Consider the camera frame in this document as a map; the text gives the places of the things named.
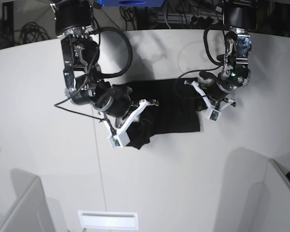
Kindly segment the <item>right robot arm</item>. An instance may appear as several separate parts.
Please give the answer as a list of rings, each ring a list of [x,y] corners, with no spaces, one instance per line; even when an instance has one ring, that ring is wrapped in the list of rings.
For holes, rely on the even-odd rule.
[[[53,0],[50,6],[55,14],[56,36],[61,42],[67,97],[56,103],[56,108],[67,101],[76,105],[90,104],[101,114],[97,120],[104,122],[115,136],[126,131],[145,108],[159,105],[157,100],[132,101],[131,88],[116,87],[108,82],[125,74],[132,64],[132,45],[125,33],[114,27],[100,27],[87,0]],[[92,36],[101,36],[103,32],[118,34],[126,45],[128,59],[118,72],[101,72],[98,64],[101,43],[95,42]]]

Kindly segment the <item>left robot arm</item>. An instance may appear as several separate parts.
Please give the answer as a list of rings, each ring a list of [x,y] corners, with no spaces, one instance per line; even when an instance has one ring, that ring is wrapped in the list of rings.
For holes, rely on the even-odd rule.
[[[249,31],[257,26],[257,1],[225,0],[223,2],[222,30],[224,34],[225,53],[214,59],[209,51],[207,36],[210,30],[217,29],[212,24],[204,30],[203,42],[209,60],[221,68],[218,75],[212,69],[199,70],[202,81],[185,81],[198,93],[194,97],[202,100],[202,110],[220,114],[228,106],[235,107],[234,92],[246,86],[250,81],[251,71],[248,68],[248,56],[252,49]]]

